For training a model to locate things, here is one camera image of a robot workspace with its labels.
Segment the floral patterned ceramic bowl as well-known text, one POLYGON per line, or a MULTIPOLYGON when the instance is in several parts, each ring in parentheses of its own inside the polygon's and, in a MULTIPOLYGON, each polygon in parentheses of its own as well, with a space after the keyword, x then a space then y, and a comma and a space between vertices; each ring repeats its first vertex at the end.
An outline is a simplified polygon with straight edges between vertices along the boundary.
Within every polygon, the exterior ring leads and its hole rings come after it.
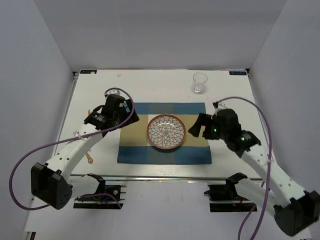
POLYGON ((146 135, 152 146, 161 150, 171 150, 184 142, 186 127, 179 117, 160 114, 149 121, 146 135))

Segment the clear drinking glass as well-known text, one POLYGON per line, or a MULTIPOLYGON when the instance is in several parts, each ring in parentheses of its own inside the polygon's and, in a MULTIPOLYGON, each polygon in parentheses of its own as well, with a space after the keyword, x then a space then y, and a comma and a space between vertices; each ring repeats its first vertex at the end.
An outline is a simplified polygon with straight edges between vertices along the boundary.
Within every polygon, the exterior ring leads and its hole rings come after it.
POLYGON ((193 91, 195 93, 201 93, 204 89, 205 83, 208 81, 206 74, 197 72, 193 75, 193 91))

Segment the blue beige placemat cloth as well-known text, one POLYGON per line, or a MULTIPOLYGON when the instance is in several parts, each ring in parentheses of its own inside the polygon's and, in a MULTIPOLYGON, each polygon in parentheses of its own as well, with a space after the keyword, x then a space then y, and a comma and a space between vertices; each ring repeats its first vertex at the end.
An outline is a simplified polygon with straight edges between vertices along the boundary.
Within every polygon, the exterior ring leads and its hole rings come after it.
POLYGON ((120 131, 117 162, 136 165, 210 165, 208 140, 189 132, 203 102, 137 102, 139 121, 120 131))

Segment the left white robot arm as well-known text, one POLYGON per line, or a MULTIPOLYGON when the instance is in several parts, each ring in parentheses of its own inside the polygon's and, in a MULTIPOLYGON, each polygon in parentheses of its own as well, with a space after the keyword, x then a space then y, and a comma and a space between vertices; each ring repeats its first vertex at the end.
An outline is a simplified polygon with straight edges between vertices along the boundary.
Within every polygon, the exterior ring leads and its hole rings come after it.
POLYGON ((110 197, 102 177, 93 173, 72 176, 71 173, 107 133, 138 121, 131 98, 109 94, 105 104, 96 107, 85 118, 74 139, 69 139, 51 159, 31 168, 31 193, 56 210, 62 209, 72 198, 99 200, 110 197))

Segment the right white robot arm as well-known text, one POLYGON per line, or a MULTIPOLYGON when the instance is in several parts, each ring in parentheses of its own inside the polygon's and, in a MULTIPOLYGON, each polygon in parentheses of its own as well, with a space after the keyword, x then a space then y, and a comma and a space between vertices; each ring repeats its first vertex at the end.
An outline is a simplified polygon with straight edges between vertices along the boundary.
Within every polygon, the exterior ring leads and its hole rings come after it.
POLYGON ((319 193, 308 192, 270 160, 261 141, 252 132, 242 129, 234 110, 217 109, 214 115, 201 113, 188 132, 206 140, 223 140, 227 148, 252 167, 265 183, 262 188, 238 172, 225 181, 229 198, 243 197, 259 207, 266 204, 266 211, 290 237, 319 220, 319 193))

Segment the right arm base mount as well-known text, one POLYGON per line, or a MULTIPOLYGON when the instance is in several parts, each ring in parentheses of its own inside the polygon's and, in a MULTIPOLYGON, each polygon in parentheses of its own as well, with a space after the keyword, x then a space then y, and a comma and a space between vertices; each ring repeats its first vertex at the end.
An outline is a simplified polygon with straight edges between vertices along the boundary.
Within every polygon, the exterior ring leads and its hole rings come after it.
POLYGON ((247 198, 227 193, 224 184, 210 184, 204 195, 209 199, 209 210, 211 213, 248 213, 257 207, 247 198))

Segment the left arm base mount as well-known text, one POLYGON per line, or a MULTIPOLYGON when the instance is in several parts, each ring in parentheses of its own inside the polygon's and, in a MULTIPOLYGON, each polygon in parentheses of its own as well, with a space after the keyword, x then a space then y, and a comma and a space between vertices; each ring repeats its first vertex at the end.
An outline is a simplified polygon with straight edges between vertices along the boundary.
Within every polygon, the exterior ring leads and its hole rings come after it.
POLYGON ((127 183, 121 180, 106 180, 105 186, 95 196, 77 197, 74 209, 120 210, 126 199, 127 183))

